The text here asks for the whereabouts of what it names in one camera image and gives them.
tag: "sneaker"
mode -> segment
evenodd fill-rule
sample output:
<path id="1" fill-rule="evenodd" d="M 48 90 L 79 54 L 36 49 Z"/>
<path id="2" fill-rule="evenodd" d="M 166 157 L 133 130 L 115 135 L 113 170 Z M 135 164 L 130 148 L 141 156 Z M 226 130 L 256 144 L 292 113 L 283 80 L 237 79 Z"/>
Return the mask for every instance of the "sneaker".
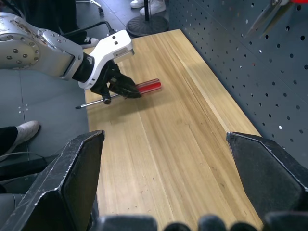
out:
<path id="1" fill-rule="evenodd" d="M 35 136 L 35 134 L 39 130 L 39 122 L 38 121 L 29 121 L 22 125 L 19 125 L 17 128 L 17 137 L 15 139 L 15 142 L 11 146 L 11 148 L 5 153 L 9 154 L 21 143 L 28 141 L 32 137 Z M 3 161 L 7 158 L 7 156 L 0 157 L 0 161 Z"/>
<path id="2" fill-rule="evenodd" d="M 149 7 L 149 14 L 156 14 L 166 10 L 165 0 L 152 0 Z M 140 10 L 141 15 L 145 15 L 144 7 Z"/>
<path id="3" fill-rule="evenodd" d="M 83 41 L 83 43 L 80 43 L 79 45 L 82 47 L 82 49 L 87 49 L 91 47 L 95 47 L 98 44 L 99 40 L 96 38 L 90 38 L 86 37 L 86 39 Z"/>
<path id="4" fill-rule="evenodd" d="M 144 6 L 144 0 L 134 0 L 130 3 L 131 8 L 140 8 Z"/>

